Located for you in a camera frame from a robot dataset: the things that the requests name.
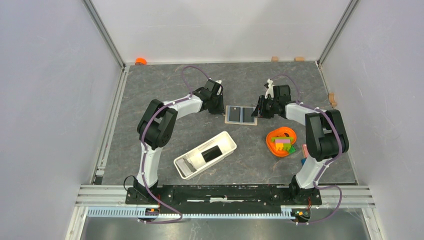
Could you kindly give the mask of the beige leather card holder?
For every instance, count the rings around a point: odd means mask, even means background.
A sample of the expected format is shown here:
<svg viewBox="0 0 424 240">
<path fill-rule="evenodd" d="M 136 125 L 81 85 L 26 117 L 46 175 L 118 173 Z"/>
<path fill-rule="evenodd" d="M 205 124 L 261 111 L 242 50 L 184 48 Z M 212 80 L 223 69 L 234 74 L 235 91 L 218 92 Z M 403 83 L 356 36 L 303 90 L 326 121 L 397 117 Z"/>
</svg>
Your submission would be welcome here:
<svg viewBox="0 0 424 240">
<path fill-rule="evenodd" d="M 224 123 L 225 124 L 233 124 L 233 125 L 247 125 L 247 126 L 257 126 L 258 125 L 258 119 L 257 119 L 257 117 L 255 117 L 254 118 L 254 123 L 243 123 L 243 121 L 242 121 L 242 110 L 243 110 L 243 107 L 252 107 L 252 106 L 238 106 L 238 107 L 241 107 L 241 112 L 240 112 L 240 122 L 228 122 L 227 121 L 227 111 L 228 111 L 228 106 L 229 105 L 227 105 L 226 106 L 226 108 L 225 108 L 225 117 L 224 117 Z"/>
</svg>

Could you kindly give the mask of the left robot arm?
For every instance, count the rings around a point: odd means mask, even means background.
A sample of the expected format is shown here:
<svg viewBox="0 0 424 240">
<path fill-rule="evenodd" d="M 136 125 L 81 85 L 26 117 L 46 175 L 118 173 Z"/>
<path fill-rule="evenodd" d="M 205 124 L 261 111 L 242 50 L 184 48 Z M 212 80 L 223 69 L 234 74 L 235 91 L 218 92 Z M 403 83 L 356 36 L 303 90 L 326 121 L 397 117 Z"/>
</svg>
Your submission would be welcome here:
<svg viewBox="0 0 424 240">
<path fill-rule="evenodd" d="M 171 101 L 153 99 L 138 126 L 141 144 L 140 167 L 133 187 L 145 204 L 157 198 L 158 166 L 163 147 L 170 141 L 176 121 L 207 110 L 212 115 L 224 113 L 224 88 L 219 81 L 208 79 L 205 86 Z"/>
</svg>

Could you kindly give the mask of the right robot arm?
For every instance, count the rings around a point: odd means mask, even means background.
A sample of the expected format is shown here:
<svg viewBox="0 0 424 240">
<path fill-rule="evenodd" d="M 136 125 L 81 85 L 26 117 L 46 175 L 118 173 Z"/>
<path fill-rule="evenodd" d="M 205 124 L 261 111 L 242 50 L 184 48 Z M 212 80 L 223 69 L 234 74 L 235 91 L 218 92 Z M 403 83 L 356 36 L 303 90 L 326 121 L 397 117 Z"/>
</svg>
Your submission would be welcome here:
<svg viewBox="0 0 424 240">
<path fill-rule="evenodd" d="M 337 109 L 322 110 L 300 101 L 293 101 L 290 87 L 266 83 L 265 95 L 258 99 L 252 114 L 270 119 L 275 115 L 295 121 L 305 127 L 308 157 L 300 171 L 289 184 L 289 199 L 302 204 L 309 196 L 317 194 L 318 183 L 332 162 L 349 149 L 342 114 Z"/>
</svg>

